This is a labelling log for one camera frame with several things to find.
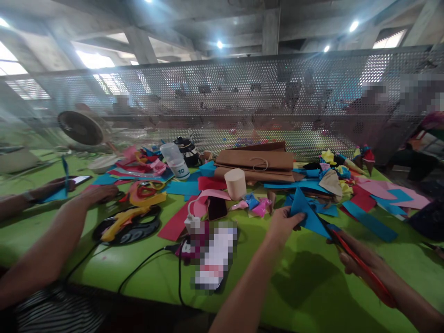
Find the concrete pillar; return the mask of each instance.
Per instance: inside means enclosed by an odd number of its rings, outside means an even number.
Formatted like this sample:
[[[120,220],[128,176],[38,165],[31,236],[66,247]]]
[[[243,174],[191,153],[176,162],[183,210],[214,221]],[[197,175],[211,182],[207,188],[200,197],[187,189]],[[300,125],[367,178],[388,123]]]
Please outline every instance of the concrete pillar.
[[[139,64],[157,63],[156,53],[146,31],[135,26],[125,28],[123,31]]]
[[[262,25],[263,56],[278,54],[280,18],[281,8],[268,9],[264,13],[264,23]]]
[[[444,31],[444,0],[427,0],[402,46],[440,42]]]

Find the green table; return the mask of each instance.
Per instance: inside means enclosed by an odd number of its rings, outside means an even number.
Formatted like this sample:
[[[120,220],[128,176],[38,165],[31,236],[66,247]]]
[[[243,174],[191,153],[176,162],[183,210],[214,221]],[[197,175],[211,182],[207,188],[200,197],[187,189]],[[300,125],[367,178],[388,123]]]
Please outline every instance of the green table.
[[[79,168],[85,168],[90,163],[89,160],[68,157],[67,161],[71,174],[91,174],[89,170],[76,172]],[[2,182],[0,194],[21,193],[29,189],[32,182],[39,186],[61,176],[62,165],[57,162],[27,174],[24,179]],[[386,180],[376,170],[373,179]],[[91,183],[92,181],[82,184],[70,197]],[[128,184],[122,185],[121,189],[126,190],[128,187]],[[283,198],[283,195],[278,195],[277,202],[282,204]],[[13,265],[45,232],[61,204],[52,202],[36,206],[14,219],[1,223],[0,265]],[[165,225],[183,205],[183,196],[168,195],[168,199],[160,204],[163,208],[160,215],[162,225]],[[342,211],[339,212],[339,218],[324,217],[375,249],[403,279],[443,312],[443,263],[431,250],[418,246],[426,239],[378,207],[371,213],[399,234],[393,243],[382,242]],[[108,215],[103,206],[89,211],[81,241],[67,262],[63,275],[91,249],[91,233]],[[197,296],[188,284],[194,268],[183,267],[183,299],[194,308],[209,312],[218,311],[261,244],[269,225],[269,218],[248,218],[245,211],[232,211],[229,218],[237,219],[241,234],[237,255],[233,260],[224,292],[220,295]],[[72,276],[72,281],[115,292],[127,275],[150,253],[167,244],[171,242],[153,235],[123,247],[99,246],[93,256]],[[132,277],[124,289],[124,294],[180,304],[177,286],[177,258],[165,252],[152,258]],[[331,329],[342,332],[415,332],[414,327],[401,313],[383,305],[361,280],[344,274],[335,247],[326,245],[323,237],[305,229],[294,232],[287,242],[282,260],[277,264],[269,285],[262,322],[302,333],[326,332]]]

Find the metal mesh fence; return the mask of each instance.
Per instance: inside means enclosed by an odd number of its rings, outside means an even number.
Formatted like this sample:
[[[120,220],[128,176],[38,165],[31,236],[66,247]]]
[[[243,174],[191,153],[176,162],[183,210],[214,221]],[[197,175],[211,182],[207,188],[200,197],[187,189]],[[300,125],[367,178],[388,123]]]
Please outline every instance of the metal mesh fence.
[[[368,144],[385,163],[430,112],[440,85],[425,99],[415,82],[442,73],[443,58],[415,47],[4,77],[0,142],[85,149],[56,116],[87,105],[116,146],[159,146],[192,133],[198,149],[216,154],[285,140],[298,160],[312,160],[325,148],[350,155]]]

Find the white bottle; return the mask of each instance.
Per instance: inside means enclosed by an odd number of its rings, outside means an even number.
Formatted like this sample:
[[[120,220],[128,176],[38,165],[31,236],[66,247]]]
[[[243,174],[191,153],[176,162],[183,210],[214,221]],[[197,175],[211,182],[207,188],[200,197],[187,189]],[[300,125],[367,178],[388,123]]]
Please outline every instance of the white bottle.
[[[186,166],[184,156],[175,143],[170,142],[161,145],[160,152],[177,179],[185,180],[190,176],[190,170]]]

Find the yellow paper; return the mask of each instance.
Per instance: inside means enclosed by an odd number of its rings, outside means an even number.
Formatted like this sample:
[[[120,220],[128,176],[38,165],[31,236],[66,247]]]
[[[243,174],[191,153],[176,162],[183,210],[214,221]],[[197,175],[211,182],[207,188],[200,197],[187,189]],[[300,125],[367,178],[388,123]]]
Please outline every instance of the yellow paper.
[[[336,165],[337,163],[334,161],[334,154],[329,150],[323,151],[321,153],[322,158],[326,163],[329,163],[330,165]]]

